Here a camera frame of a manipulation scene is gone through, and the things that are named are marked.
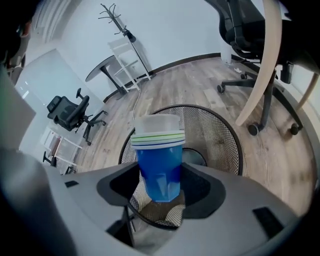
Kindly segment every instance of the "cable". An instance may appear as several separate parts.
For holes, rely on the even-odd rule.
[[[140,98],[141,91],[142,91],[142,86],[141,86],[141,88],[140,88],[138,98],[136,99],[136,102],[135,102],[134,107],[133,107],[133,113],[132,113],[133,120],[135,120],[135,109],[136,109],[136,105],[137,105],[137,103],[138,103],[138,100],[139,100],[139,98]]]

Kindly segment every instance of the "desk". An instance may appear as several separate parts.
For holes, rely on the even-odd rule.
[[[89,82],[91,79],[95,78],[100,72],[104,73],[111,82],[115,85],[117,90],[120,93],[120,97],[117,98],[117,100],[121,99],[127,92],[125,89],[120,87],[116,81],[111,77],[111,75],[108,73],[107,66],[110,65],[111,62],[116,61],[116,57],[114,55],[106,58],[102,62],[100,62],[86,77],[85,81]]]

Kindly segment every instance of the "wooden desk leg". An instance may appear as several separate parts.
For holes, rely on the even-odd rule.
[[[309,83],[308,88],[306,89],[304,95],[302,96],[300,102],[298,103],[297,107],[296,107],[296,111],[298,111],[299,109],[302,108],[302,106],[306,103],[306,101],[308,100],[310,94],[312,93],[312,91],[314,90],[314,88],[316,87],[317,81],[318,81],[319,75],[316,73],[313,73],[313,76],[311,78],[311,81]]]
[[[263,96],[277,64],[281,44],[282,19],[278,1],[263,0],[265,14],[265,41],[261,68],[251,95],[235,123],[241,126]]]

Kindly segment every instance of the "stacked plastic cups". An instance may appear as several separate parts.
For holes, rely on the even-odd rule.
[[[146,115],[134,120],[135,150],[146,192],[154,202],[170,202],[180,193],[184,130],[173,114]]]

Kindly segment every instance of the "coat rack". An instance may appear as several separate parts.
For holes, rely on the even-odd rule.
[[[119,24],[119,22],[117,21],[117,18],[121,16],[121,14],[119,14],[118,16],[115,16],[115,8],[116,5],[112,4],[109,9],[104,5],[104,4],[100,4],[105,10],[100,12],[100,14],[103,13],[107,13],[108,16],[106,17],[99,17],[98,19],[105,19],[108,18],[110,19],[109,23],[114,22],[114,24],[117,26],[117,28],[119,29],[118,33],[115,33],[115,35],[118,35],[120,33],[123,34],[123,36],[127,36],[130,40],[131,43],[134,43],[136,41],[135,36],[130,32],[130,30],[127,29],[127,26],[125,25],[124,28],[122,28],[122,26]]]

